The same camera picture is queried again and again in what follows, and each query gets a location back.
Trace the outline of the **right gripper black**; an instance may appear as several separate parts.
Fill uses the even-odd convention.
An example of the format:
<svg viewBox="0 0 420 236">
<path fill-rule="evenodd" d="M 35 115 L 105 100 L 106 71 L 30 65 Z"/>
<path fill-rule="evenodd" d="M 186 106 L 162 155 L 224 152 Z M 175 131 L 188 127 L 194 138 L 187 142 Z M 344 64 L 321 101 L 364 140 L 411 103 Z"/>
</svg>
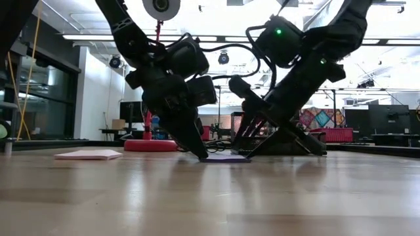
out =
<svg viewBox="0 0 420 236">
<path fill-rule="evenodd" d="M 332 62 L 299 64 L 261 98 L 240 76 L 229 80 L 229 89 L 244 99 L 244 112 L 232 114 L 232 149 L 253 149 L 266 122 L 278 128 L 276 132 L 253 149 L 247 158 L 258 155 L 286 155 L 290 136 L 297 136 L 291 124 L 295 114 L 309 101 L 325 80 L 345 78 L 343 66 Z"/>
</svg>

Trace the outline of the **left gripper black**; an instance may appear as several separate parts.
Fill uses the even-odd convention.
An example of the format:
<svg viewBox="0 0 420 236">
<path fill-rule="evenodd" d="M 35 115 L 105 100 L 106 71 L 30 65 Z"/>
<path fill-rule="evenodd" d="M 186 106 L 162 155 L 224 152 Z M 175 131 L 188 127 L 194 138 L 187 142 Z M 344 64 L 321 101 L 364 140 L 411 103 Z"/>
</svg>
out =
<svg viewBox="0 0 420 236">
<path fill-rule="evenodd" d="M 198 107 L 217 101 L 212 77 L 193 76 L 184 80 L 180 75 L 161 74 L 136 69 L 125 77 L 132 89 L 143 89 L 142 100 L 160 118 L 160 127 L 182 148 L 199 159 L 208 158 L 201 140 L 204 128 L 198 117 Z"/>
</svg>

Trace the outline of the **purple sticky note pad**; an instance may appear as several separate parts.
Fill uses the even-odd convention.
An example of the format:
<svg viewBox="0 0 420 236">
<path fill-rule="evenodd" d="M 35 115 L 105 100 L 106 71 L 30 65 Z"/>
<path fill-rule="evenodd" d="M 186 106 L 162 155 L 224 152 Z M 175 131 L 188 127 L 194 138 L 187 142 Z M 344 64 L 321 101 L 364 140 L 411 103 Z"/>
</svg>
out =
<svg viewBox="0 0 420 236">
<path fill-rule="evenodd" d="M 241 155 L 209 155 L 199 160 L 201 163 L 250 163 L 251 160 Z"/>
</svg>

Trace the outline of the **black mesh desk organizer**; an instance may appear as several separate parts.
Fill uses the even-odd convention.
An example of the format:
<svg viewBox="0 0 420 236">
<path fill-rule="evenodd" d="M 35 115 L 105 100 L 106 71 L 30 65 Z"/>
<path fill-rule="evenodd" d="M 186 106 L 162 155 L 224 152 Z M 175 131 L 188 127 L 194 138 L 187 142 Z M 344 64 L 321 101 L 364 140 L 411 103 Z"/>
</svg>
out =
<svg viewBox="0 0 420 236">
<path fill-rule="evenodd" d="M 231 152 L 256 155 L 326 155 L 325 132 L 306 132 L 296 115 L 291 124 L 298 135 L 281 133 L 262 117 L 243 119 L 242 112 L 231 114 Z"/>
</svg>

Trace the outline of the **blue storage bins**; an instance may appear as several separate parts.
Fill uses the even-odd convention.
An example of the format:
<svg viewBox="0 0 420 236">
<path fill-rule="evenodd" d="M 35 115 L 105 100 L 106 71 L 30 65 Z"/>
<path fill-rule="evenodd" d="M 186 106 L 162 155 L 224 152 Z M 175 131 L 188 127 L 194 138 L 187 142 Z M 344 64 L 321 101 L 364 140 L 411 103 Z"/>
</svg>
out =
<svg viewBox="0 0 420 236">
<path fill-rule="evenodd" d="M 151 122 L 152 138 L 155 140 L 163 140 L 165 138 L 165 132 L 160 128 L 159 117 L 153 116 Z"/>
</svg>

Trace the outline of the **red desk lamp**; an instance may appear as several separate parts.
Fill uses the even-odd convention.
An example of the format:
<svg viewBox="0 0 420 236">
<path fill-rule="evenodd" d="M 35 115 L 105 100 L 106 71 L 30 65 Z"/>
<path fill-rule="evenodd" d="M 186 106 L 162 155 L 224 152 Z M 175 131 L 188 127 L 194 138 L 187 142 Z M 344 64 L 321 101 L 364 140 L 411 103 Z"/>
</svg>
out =
<svg viewBox="0 0 420 236">
<path fill-rule="evenodd" d="M 159 43 L 163 22 L 174 18 L 178 14 L 180 9 L 180 0 L 142 0 L 142 4 L 146 12 L 152 18 L 157 20 L 156 41 Z M 176 143 L 169 140 L 152 139 L 151 124 L 152 113 L 147 111 L 144 116 L 144 131 L 142 139 L 126 140 L 124 150 L 139 152 L 176 151 Z"/>
</svg>

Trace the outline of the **pink sticky note pad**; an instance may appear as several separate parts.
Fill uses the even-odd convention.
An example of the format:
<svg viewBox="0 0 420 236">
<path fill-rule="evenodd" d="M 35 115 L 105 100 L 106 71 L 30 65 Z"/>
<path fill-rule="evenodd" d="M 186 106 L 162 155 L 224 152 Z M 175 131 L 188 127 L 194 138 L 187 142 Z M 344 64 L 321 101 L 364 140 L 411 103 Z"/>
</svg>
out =
<svg viewBox="0 0 420 236">
<path fill-rule="evenodd" d="M 122 153 L 111 149 L 79 150 L 54 156 L 57 160 L 112 160 L 123 157 Z"/>
</svg>

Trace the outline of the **large black computer monitor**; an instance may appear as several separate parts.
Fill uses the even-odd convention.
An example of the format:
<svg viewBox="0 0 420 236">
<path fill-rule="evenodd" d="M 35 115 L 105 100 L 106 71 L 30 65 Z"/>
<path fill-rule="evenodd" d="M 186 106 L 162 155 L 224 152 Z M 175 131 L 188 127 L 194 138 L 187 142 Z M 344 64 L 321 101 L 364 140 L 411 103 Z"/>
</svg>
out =
<svg viewBox="0 0 420 236">
<path fill-rule="evenodd" d="M 409 134 L 410 111 L 407 105 L 369 105 L 373 134 Z"/>
</svg>

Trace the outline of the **dark background desk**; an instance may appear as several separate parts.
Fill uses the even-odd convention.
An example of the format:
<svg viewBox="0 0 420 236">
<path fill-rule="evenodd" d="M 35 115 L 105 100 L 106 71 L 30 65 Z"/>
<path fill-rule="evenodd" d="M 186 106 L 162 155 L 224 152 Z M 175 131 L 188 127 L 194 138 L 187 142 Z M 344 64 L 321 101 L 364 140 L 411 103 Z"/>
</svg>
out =
<svg viewBox="0 0 420 236">
<path fill-rule="evenodd" d="M 376 146 L 420 148 L 420 134 L 372 134 Z"/>
</svg>

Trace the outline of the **small green round object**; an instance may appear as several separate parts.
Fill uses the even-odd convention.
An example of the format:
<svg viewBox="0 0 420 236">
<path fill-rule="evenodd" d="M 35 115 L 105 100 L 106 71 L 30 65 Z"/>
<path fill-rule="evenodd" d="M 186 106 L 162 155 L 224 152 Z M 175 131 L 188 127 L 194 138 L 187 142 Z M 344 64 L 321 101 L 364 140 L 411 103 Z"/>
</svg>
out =
<svg viewBox="0 0 420 236">
<path fill-rule="evenodd" d="M 0 121 L 0 140 L 7 139 L 11 133 L 11 126 L 6 121 Z"/>
</svg>

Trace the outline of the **colourful patterned wall hanging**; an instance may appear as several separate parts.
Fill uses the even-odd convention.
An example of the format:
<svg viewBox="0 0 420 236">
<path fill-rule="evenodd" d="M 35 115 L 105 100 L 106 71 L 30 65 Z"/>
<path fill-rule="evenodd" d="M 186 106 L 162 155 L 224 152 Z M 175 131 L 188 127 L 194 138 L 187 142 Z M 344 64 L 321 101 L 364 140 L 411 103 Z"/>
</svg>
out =
<svg viewBox="0 0 420 236">
<path fill-rule="evenodd" d="M 345 116 L 340 109 L 305 108 L 299 111 L 299 121 L 308 130 L 344 127 Z"/>
</svg>

